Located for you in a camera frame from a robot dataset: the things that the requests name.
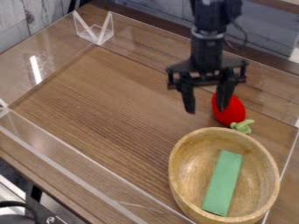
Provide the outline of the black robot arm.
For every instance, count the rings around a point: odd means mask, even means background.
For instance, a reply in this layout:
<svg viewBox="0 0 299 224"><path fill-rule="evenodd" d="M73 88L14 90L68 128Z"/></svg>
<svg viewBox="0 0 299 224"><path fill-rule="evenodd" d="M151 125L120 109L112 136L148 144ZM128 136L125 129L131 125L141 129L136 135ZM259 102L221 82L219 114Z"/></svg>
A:
<svg viewBox="0 0 299 224"><path fill-rule="evenodd" d="M193 89L216 85L216 107L223 111L231 102L235 86L247 80L248 62L223 56L225 32L241 15L241 0L189 0L193 23L191 27L191 56L167 67L169 89L181 93L184 109L195 113Z"/></svg>

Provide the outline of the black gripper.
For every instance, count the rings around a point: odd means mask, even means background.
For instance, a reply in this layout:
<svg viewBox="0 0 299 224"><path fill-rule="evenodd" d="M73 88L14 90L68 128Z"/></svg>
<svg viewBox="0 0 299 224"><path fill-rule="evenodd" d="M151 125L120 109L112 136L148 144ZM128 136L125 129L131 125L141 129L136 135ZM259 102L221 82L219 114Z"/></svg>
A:
<svg viewBox="0 0 299 224"><path fill-rule="evenodd" d="M235 86L247 81L248 62L244 59L224 57L217 65L196 65L192 58L169 65L167 87L181 93L184 109L195 113L195 97L192 87L217 85L216 105L223 111L229 105Z"/></svg>

